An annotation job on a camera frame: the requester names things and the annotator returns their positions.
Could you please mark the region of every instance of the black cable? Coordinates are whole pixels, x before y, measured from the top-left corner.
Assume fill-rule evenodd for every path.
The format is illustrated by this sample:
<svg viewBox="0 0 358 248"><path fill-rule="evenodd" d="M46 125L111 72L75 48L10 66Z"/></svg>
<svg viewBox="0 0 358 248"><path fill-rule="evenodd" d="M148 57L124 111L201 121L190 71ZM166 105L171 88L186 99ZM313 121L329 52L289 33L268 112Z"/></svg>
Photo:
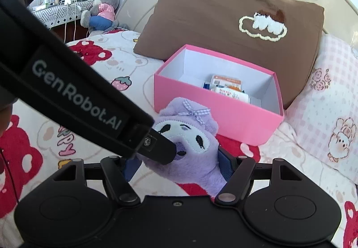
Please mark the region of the black cable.
<svg viewBox="0 0 358 248"><path fill-rule="evenodd" d="M16 187L15 187L15 182L14 182L14 178L13 178L13 175L11 174L11 171L10 171L10 168L9 168L9 165L8 165L8 161L6 160L5 158L5 155L3 153L3 149L0 148L0 153L1 153L1 156L2 156L2 159L4 161L4 164L9 172L9 175L10 175L10 179L11 179L11 184L13 186L13 190L14 190L14 195L15 195L15 198L16 198L16 202L19 203L19 197L17 196L17 193L16 193Z"/></svg>

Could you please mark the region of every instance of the finger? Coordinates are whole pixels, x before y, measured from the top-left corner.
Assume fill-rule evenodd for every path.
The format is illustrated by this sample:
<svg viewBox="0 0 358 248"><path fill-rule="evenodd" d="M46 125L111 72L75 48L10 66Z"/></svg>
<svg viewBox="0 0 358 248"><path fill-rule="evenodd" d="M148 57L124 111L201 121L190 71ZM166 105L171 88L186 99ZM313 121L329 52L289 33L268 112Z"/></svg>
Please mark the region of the finger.
<svg viewBox="0 0 358 248"><path fill-rule="evenodd" d="M0 111L0 136L9 126L12 112L13 112L12 105L10 105Z"/></svg>

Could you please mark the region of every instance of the purple plush toy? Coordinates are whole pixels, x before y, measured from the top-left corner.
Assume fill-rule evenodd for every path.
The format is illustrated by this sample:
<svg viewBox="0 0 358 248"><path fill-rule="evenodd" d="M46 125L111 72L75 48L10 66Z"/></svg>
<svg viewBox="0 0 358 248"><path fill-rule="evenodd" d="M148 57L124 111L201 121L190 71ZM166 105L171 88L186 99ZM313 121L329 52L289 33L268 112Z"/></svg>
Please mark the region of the purple plush toy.
<svg viewBox="0 0 358 248"><path fill-rule="evenodd" d="M160 111L153 128L175 143L174 161L161 165L146 157L139 158L158 175L179 184L196 183L216 196L226 181L218 164L218 124L210 109L185 98L175 98Z"/></svg>

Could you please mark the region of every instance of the pink box rim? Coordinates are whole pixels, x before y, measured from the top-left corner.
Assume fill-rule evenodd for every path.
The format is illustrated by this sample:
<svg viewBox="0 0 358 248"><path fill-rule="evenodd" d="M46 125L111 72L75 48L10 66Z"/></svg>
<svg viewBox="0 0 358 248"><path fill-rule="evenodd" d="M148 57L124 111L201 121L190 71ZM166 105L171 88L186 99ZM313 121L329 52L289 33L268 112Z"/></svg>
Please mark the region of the pink box rim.
<svg viewBox="0 0 358 248"><path fill-rule="evenodd" d="M273 79L274 79L274 81L275 81L277 96L278 96L278 99L279 99L280 114L276 114L276 113L274 113L274 112L271 112L271 111L269 111L269 110L263 109L263 108L261 108L261 107L255 106L255 105L250 105L250 106L257 108L259 111L265 111L265 112L268 112L268 113L273 114L273 115L283 116L282 96L281 96L280 85L279 85L279 81L278 81L278 79L277 79L276 73L273 72L273 71L271 71L271 70L268 70L268 69L263 68L263 67L261 67L261 66L258 66L258 65L256 65L256 64L247 62L247 61L245 61L245 60L241 60L241 59L236 58L236 57L232 57L232 56L229 56L229 55L226 55L226 54L223 54L223 53L219 53L219 52L216 52L216 51L213 51L213 50L201 48L201 47L198 47L198 46L193 46L193 45L185 44L185 45L184 45L183 47L181 47L178 51L176 51L176 52L155 72L154 76L161 76L161 77L164 77L164 78L166 78L166 79L169 79L169 80L174 81L174 82L177 82L177 83L187 84L187 83L185 83L185 82L181 82L181 81L175 80L175 79L173 79L173 78L168 78L168 77L165 77L165 76L160 75L161 71L165 68L165 66L167 66L177 55L179 55L179 54L180 54L183 50L185 50L185 49L191 50L191 51L196 51L196 52L199 52L199 53L203 53L203 54L210 55L210 56L214 56L214 57L218 57L218 58L222 58L222 59L225 59L225 60L228 60L228 61L237 63L237 64L241 64L241 65L250 67L250 68L255 69L255 70L258 70L258 71L260 71L260 72L263 72L263 73L272 75L272 76L273 76Z"/></svg>

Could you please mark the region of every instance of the pink box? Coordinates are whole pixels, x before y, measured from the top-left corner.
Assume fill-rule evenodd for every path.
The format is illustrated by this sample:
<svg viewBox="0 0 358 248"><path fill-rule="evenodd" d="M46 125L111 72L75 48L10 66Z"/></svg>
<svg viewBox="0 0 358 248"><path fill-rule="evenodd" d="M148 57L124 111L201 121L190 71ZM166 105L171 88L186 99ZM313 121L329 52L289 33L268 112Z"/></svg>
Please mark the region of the pink box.
<svg viewBox="0 0 358 248"><path fill-rule="evenodd" d="M251 103L204 89L214 74L241 80ZM275 72L196 46L183 46L154 75L156 112L177 97L210 108L220 135L253 146L265 144L283 120Z"/></svg>

